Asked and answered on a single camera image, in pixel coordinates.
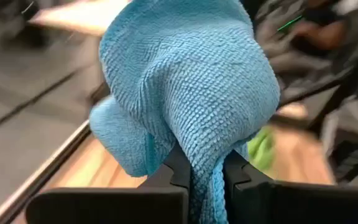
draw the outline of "person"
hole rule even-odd
[[[282,40],[274,39],[279,23],[267,19],[256,39],[269,58],[275,73],[309,71],[330,64],[327,56],[341,46],[346,22],[334,10],[335,0],[307,0],[302,20]]]

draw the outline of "blue microfiber towel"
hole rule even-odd
[[[178,141],[192,166],[190,222],[227,223],[223,160],[246,155],[279,99],[239,1],[134,0],[99,56],[114,94],[91,112],[94,135],[134,177]]]

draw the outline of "gray floor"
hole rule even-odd
[[[87,67],[0,125],[0,204],[87,118],[98,86],[97,39],[59,40],[46,51],[0,52],[0,117],[59,79]]]

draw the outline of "blurred background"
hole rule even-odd
[[[0,204],[88,118],[101,83],[99,39],[27,26],[21,3],[0,1]]]

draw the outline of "green cloth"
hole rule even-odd
[[[262,128],[248,142],[249,162],[258,170],[269,170],[273,164],[273,132],[270,128]]]

